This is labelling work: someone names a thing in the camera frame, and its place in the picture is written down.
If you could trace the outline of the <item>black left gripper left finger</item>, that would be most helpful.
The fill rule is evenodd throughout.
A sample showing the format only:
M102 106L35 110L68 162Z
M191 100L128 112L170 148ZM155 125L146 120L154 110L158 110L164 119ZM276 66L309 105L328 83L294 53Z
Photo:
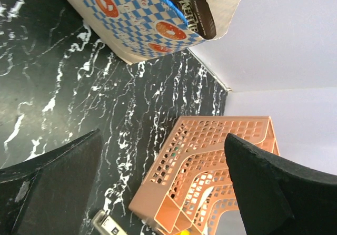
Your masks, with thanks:
M1 234L79 234L102 148L97 129L1 169Z

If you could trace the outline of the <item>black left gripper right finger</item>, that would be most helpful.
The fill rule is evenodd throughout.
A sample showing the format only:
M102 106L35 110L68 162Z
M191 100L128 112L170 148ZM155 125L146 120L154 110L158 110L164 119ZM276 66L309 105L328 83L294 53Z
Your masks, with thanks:
M247 234L336 234L336 175L229 133L224 152Z

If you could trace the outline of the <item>brown Kettle chips bag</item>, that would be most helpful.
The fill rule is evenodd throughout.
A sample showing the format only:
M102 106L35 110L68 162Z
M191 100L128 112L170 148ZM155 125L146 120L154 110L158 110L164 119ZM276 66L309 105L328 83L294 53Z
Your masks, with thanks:
M188 29L206 40L215 38L215 22L206 0L170 0L188 21Z

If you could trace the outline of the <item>checkered paper bag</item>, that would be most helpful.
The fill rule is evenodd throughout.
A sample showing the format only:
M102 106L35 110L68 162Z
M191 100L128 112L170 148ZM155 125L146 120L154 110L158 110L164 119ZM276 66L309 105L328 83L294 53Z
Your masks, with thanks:
M241 0L206 0L216 36L206 40L170 0L68 0L107 46L127 64L169 55L223 37Z

